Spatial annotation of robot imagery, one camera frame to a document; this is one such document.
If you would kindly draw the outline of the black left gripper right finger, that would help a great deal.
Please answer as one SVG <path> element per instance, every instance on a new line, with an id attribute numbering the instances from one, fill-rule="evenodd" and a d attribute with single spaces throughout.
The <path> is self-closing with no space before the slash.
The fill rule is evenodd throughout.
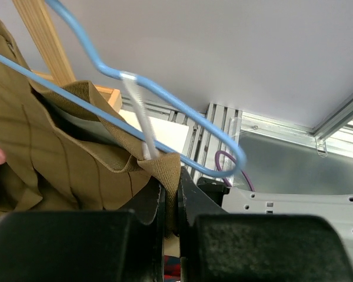
<path id="1" fill-rule="evenodd" d="M 342 240 L 312 215 L 233 214 L 181 170 L 182 281 L 353 281 Z"/>

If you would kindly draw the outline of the red black plaid skirt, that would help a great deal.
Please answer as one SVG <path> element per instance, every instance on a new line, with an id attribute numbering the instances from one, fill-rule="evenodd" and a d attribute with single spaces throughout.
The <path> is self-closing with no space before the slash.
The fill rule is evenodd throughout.
<path id="1" fill-rule="evenodd" d="M 181 281 L 181 262 L 179 257 L 164 256 L 164 282 Z"/>

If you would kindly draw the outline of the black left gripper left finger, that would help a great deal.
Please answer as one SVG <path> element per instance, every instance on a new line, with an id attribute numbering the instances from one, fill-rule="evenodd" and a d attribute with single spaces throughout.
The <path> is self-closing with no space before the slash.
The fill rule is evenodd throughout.
<path id="1" fill-rule="evenodd" d="M 162 281 L 165 189 L 150 179 L 116 211 L 0 218 L 0 281 Z"/>

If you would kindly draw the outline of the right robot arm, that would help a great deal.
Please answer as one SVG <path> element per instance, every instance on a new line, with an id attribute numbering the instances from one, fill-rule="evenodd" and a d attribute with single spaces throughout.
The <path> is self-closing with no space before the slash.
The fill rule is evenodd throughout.
<path id="1" fill-rule="evenodd" d="M 344 241 L 353 260 L 353 194 L 272 194 L 238 188 L 202 177 L 197 185 L 222 197 L 221 207 L 229 213 L 307 214 L 328 221 Z"/>

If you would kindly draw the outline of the tan brown skirt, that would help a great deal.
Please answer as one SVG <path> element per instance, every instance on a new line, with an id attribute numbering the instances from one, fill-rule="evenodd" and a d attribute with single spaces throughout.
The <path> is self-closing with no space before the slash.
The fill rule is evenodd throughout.
<path id="1" fill-rule="evenodd" d="M 177 153 L 147 160 L 142 142 L 0 63 L 0 216 L 26 210 L 115 210 L 151 177 L 177 233 Z"/>

